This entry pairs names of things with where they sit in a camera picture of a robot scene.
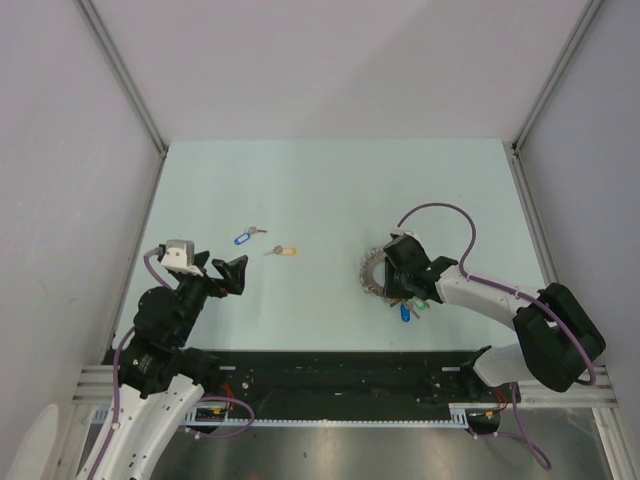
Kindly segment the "green tag key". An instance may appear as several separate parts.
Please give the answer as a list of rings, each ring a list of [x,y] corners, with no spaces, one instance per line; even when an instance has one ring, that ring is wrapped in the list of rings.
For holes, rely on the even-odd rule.
[[[424,311],[424,310],[429,308],[429,304],[427,302],[425,302],[423,300],[420,300],[420,299],[417,299],[417,298],[414,298],[412,300],[412,303],[413,303],[414,307],[417,310],[420,310],[420,311]]]

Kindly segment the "yellow tag key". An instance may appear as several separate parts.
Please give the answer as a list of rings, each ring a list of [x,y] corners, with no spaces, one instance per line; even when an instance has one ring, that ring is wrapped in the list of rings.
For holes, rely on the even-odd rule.
[[[295,256],[297,254],[297,249],[295,247],[283,247],[281,245],[276,245],[270,250],[264,253],[265,256],[276,255],[276,256]]]

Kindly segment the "metal keyring disc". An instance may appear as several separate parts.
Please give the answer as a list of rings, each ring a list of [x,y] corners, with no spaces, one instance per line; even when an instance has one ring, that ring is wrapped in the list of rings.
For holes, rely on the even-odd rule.
[[[370,249],[361,259],[359,281],[363,291],[376,297],[384,296],[384,266],[386,255],[381,247]]]

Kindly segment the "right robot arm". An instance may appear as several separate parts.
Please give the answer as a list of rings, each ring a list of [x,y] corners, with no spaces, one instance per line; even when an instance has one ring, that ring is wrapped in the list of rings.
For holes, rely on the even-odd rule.
[[[480,278],[454,259],[430,259],[408,234],[394,235],[383,252],[385,296],[465,308],[515,333],[516,343],[483,347],[463,364],[461,388],[469,399],[484,401],[498,386],[528,380],[560,393],[595,383],[594,362],[606,341],[566,286],[531,290]]]

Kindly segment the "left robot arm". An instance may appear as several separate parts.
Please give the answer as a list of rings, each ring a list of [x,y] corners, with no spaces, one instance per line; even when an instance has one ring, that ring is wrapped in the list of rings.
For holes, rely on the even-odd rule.
[[[113,397],[80,479],[148,479],[186,414],[221,387],[218,359],[186,342],[208,299],[240,295],[247,256],[229,262],[167,241],[143,256],[157,258],[176,280],[159,280],[138,301],[132,327],[112,361]]]

